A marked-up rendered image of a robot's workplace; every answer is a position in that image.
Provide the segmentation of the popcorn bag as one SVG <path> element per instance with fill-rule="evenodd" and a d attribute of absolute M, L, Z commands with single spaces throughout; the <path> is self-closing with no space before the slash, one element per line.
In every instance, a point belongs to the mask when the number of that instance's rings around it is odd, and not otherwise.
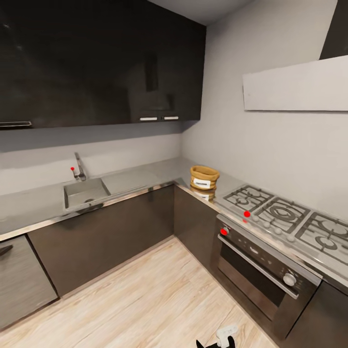
<path fill-rule="evenodd" d="M 220 177 L 219 172 L 207 166 L 194 166 L 190 169 L 191 185 L 201 190 L 216 189 L 217 179 Z"/>

